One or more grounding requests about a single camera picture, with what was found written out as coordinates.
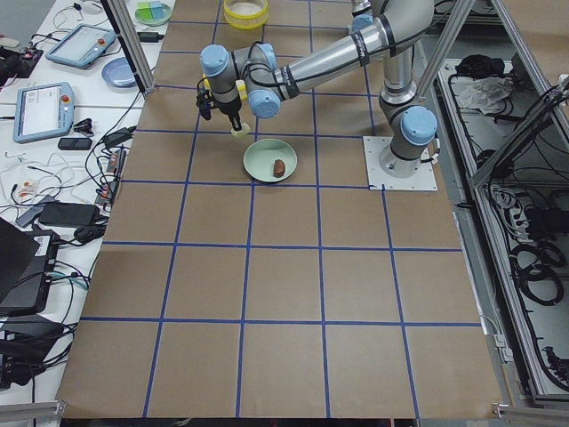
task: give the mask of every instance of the white mounting plate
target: white mounting plate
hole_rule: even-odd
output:
[[[421,163],[419,169],[410,178],[396,178],[380,166],[380,154],[391,143],[391,137],[365,136],[365,164],[367,165],[367,181],[370,189],[404,190],[404,191],[437,191],[437,181],[431,163]],[[427,149],[421,158],[429,158]]]

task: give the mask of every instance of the tablet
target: tablet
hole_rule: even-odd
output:
[[[73,125],[75,95],[69,83],[18,91],[14,141],[32,142],[67,135]]]
[[[115,39],[111,29],[81,24],[58,42],[45,58],[70,67],[88,68]]]

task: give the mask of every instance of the yellow bowl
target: yellow bowl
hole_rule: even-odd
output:
[[[223,0],[223,14],[231,27],[254,29],[268,19],[268,0]]]

